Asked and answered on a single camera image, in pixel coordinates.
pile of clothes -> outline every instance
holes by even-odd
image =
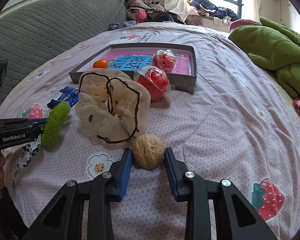
[[[208,0],[187,0],[188,14],[202,16],[214,20],[216,24],[236,21],[237,14],[229,8],[217,7]]]
[[[155,0],[125,0],[127,20],[140,22],[176,22],[185,24],[174,13],[167,12],[161,2]]]

box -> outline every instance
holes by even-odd
[[[116,55],[152,55],[159,49],[171,49],[177,57],[177,65],[175,69],[172,73],[167,73],[167,77],[169,78],[171,86],[174,86],[175,90],[193,94],[197,79],[197,63],[195,59],[195,53],[193,47],[181,44],[150,42],[112,44],[84,60],[76,68],[69,72],[69,75],[72,82],[74,84],[78,84],[82,73],[91,69],[93,63],[99,59],[106,59],[110,61],[115,59]],[[133,79],[133,69],[123,70],[123,72]]]

qr code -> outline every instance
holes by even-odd
[[[175,55],[176,57],[183,57],[183,58],[185,57],[185,55],[183,55],[183,54],[176,54],[176,53],[175,53],[174,55]]]

gray quilted cover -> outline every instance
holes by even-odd
[[[48,60],[125,21],[124,0],[40,0],[0,19],[0,59],[8,61],[0,105]]]

human hand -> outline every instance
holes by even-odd
[[[4,187],[4,170],[3,166],[6,164],[6,159],[3,154],[0,155],[0,189]]]

